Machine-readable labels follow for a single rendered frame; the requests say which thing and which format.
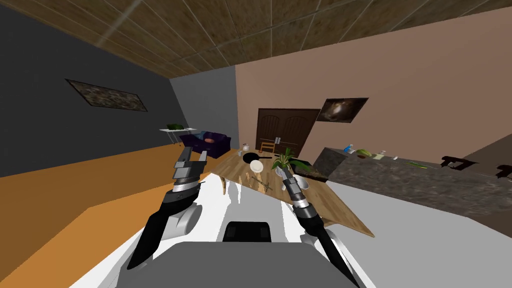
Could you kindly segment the white side table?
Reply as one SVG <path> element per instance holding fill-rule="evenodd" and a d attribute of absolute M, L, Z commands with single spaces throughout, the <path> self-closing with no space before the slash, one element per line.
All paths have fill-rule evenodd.
<path fill-rule="evenodd" d="M 196 131 L 194 128 L 185 128 L 181 124 L 173 123 L 173 124 L 167 124 L 166 128 L 159 129 L 159 131 L 166 132 L 167 136 L 171 140 L 172 144 L 179 144 L 181 145 L 180 141 L 178 140 L 178 137 L 176 136 L 176 133 L 184 133 L 187 132 L 188 134 L 192 134 L 192 131 Z"/>

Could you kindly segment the dark framed wall picture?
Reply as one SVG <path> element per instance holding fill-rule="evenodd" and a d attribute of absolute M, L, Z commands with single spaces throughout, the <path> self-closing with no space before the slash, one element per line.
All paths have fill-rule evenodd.
<path fill-rule="evenodd" d="M 323 104 L 316 121 L 351 123 L 368 101 L 368 97 L 328 98 Z"/>

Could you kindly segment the dark stone counter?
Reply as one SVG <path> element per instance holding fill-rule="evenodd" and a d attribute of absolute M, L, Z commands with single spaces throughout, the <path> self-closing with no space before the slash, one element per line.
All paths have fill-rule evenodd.
<path fill-rule="evenodd" d="M 438 164 L 360 158 L 326 147 L 313 166 L 329 181 L 494 225 L 512 222 L 512 181 Z"/>

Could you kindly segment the dark brown stool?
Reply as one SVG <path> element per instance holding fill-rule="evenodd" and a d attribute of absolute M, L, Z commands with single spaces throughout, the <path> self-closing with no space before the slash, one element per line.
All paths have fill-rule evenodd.
<path fill-rule="evenodd" d="M 464 158 L 457 158 L 452 156 L 444 156 L 442 158 L 443 162 L 440 164 L 440 166 L 443 167 L 449 167 L 453 170 L 462 171 L 474 164 L 478 164 L 478 162 L 467 160 Z"/>

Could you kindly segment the dark brown double door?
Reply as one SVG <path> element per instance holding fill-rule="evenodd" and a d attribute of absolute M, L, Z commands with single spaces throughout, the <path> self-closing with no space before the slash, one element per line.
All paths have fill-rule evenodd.
<path fill-rule="evenodd" d="M 260 108 L 257 117 L 255 149 L 261 143 L 275 143 L 274 152 L 283 154 L 290 148 L 299 156 L 315 124 L 320 109 Z"/>

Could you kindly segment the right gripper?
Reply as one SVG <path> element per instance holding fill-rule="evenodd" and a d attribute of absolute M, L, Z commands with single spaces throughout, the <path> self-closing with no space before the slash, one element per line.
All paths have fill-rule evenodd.
<path fill-rule="evenodd" d="M 282 170 L 281 178 L 283 179 L 282 190 L 286 190 L 289 194 L 300 193 L 300 186 L 288 168 Z"/>

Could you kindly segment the green potted plant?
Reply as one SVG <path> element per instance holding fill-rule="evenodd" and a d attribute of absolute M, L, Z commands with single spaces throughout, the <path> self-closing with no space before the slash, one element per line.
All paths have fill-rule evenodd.
<path fill-rule="evenodd" d="M 276 170 L 277 175 L 283 179 L 287 178 L 285 171 L 289 171 L 292 168 L 291 165 L 295 165 L 306 171 L 311 170 L 309 166 L 296 159 L 294 160 L 293 157 L 294 154 L 291 148 L 286 147 L 284 154 L 279 154 L 278 158 L 274 160 L 271 169 Z"/>

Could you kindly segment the long mottled wall picture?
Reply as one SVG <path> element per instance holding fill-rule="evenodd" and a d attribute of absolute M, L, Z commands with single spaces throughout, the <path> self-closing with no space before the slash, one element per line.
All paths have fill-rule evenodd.
<path fill-rule="evenodd" d="M 66 79 L 92 107 L 147 112 L 137 94 Z"/>

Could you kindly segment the black frying pan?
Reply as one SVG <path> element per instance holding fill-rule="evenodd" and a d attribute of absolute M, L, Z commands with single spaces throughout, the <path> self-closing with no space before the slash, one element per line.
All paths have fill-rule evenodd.
<path fill-rule="evenodd" d="M 272 156 L 259 156 L 257 153 L 254 152 L 247 152 L 244 153 L 242 156 L 243 162 L 250 164 L 252 161 L 259 161 L 260 159 L 272 159 Z"/>

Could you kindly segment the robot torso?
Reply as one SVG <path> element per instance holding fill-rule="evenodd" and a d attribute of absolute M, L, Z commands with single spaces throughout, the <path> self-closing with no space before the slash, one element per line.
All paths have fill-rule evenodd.
<path fill-rule="evenodd" d="M 179 242 L 116 288 L 359 288 L 302 242 Z"/>

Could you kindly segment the wooden table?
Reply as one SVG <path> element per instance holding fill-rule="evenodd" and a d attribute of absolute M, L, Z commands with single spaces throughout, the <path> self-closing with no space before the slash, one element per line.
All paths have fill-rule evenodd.
<path fill-rule="evenodd" d="M 223 188 L 226 187 L 226 181 L 230 181 L 292 204 L 289 193 L 282 190 L 283 179 L 272 169 L 274 160 L 277 158 L 275 154 L 263 151 L 257 153 L 257 156 L 263 157 L 260 160 L 263 170 L 259 174 L 253 173 L 250 165 L 244 162 L 234 150 L 223 155 L 222 161 L 211 170 L 211 173 L 221 178 Z M 304 190 L 303 194 L 306 200 L 313 204 L 320 217 L 326 221 L 324 224 L 326 227 L 340 224 L 370 237 L 375 236 L 326 183 L 311 179 L 308 179 L 307 183 L 309 188 Z"/>

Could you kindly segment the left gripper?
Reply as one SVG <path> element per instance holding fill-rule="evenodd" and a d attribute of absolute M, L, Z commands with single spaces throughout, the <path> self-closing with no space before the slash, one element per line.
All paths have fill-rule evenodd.
<path fill-rule="evenodd" d="M 190 161 L 191 153 L 192 147 L 185 146 L 183 148 L 183 151 L 174 165 L 175 172 L 172 177 L 174 180 L 196 178 L 204 172 L 207 161 L 207 151 L 204 150 L 201 152 L 198 161 Z"/>

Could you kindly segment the dark purple sofa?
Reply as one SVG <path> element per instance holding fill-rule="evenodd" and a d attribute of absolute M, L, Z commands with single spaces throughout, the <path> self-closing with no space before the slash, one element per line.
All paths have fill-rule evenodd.
<path fill-rule="evenodd" d="M 231 137 L 216 132 L 206 131 L 202 138 L 195 134 L 180 135 L 183 145 L 191 147 L 193 152 L 201 153 L 207 151 L 207 156 L 213 159 L 225 155 L 231 150 Z"/>

